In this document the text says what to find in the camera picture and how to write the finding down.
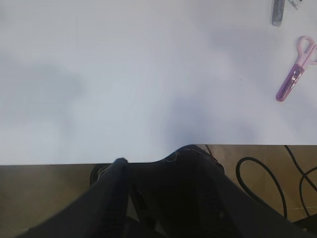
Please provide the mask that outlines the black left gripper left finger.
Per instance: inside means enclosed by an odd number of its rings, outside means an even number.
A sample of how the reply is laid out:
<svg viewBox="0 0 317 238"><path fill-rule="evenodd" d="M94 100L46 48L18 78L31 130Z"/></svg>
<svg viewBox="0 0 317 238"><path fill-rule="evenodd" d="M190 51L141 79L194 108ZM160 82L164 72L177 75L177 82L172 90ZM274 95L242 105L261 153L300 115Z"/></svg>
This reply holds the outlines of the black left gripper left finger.
<svg viewBox="0 0 317 238"><path fill-rule="evenodd" d="M64 210L22 238L121 238L128 204L127 160L120 158Z"/></svg>

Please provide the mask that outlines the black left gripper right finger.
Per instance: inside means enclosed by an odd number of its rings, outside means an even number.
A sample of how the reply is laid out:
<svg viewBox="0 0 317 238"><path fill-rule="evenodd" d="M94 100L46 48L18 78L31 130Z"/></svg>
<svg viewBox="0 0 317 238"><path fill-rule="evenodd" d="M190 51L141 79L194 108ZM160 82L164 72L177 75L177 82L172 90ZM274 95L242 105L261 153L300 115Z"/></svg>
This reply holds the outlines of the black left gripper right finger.
<svg viewBox="0 0 317 238"><path fill-rule="evenodd" d="M210 154L181 148L164 158L158 204L165 231L178 238L314 238L260 198L240 189Z"/></svg>

